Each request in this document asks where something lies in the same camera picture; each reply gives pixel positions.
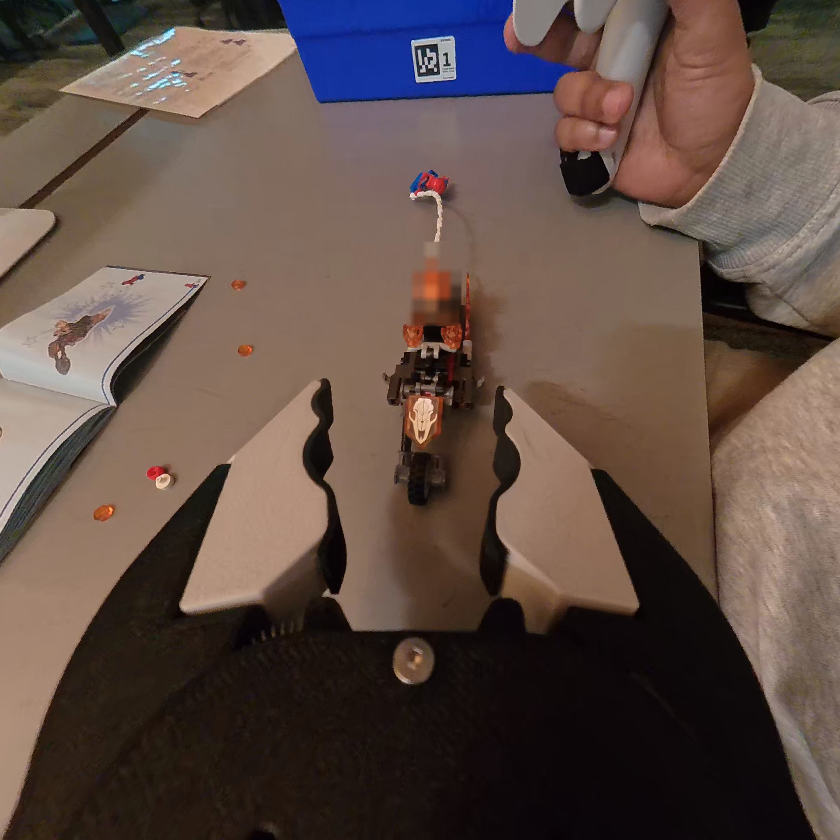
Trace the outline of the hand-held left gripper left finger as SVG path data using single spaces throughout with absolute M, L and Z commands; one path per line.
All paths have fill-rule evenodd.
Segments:
M 347 548 L 325 479 L 332 423 L 331 385 L 312 381 L 230 459 L 183 613 L 257 605 L 291 618 L 340 592 Z

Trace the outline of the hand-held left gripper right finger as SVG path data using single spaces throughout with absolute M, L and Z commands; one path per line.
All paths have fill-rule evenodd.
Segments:
M 589 462 L 511 388 L 496 391 L 490 497 L 479 556 L 489 595 L 545 635 L 572 607 L 631 616 L 639 600 Z

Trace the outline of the lego motorcycle model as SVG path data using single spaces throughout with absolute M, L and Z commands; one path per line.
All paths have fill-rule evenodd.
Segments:
M 446 417 L 473 407 L 483 385 L 473 368 L 470 276 L 454 278 L 439 264 L 444 196 L 434 201 L 434 239 L 423 247 L 423 268 L 413 276 L 411 318 L 402 326 L 405 351 L 395 371 L 385 375 L 387 402 L 402 410 L 402 437 L 394 482 L 404 484 L 408 502 L 427 504 L 445 488 L 444 457 L 433 451 Z

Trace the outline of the lego instruction booklet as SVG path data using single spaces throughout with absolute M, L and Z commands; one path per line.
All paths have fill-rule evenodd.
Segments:
M 2 327 L 2 561 L 117 410 L 121 372 L 208 279 L 106 266 Z

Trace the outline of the person's right forearm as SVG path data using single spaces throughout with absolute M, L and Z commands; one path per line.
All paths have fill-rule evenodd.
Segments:
M 838 91 L 803 101 L 752 67 L 754 90 L 734 141 L 687 204 L 639 204 L 649 226 L 700 242 L 710 269 L 745 284 L 752 313 L 837 338 Z

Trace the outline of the person's right hand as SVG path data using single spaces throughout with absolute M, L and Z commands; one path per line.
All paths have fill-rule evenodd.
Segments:
M 677 208 L 709 181 L 735 139 L 754 90 L 751 55 L 735 1 L 671 1 L 670 16 L 639 100 L 614 188 L 640 203 Z M 507 48 L 565 64 L 553 101 L 562 152 L 597 152 L 620 133 L 632 87 L 595 72 L 599 35 L 584 35 L 567 13 L 545 39 L 523 45 L 512 17 Z

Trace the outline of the person's beige trousers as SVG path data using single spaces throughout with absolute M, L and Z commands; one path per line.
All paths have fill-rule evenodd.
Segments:
M 796 371 L 800 360 L 704 341 L 710 451 L 765 396 Z

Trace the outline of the blue plastic bin white tag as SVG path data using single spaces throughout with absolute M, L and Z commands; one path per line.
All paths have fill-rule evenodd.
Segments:
M 319 102 L 550 92 L 572 70 L 512 54 L 506 1 L 279 1 Z

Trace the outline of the white metal stand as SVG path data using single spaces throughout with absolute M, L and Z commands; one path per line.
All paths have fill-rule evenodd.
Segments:
M 39 208 L 1 208 L 1 278 L 56 225 L 56 215 Z

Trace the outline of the white paper sheet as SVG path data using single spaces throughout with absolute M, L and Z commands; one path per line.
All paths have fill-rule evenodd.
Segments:
M 61 91 L 198 119 L 296 51 L 287 33 L 173 27 Z

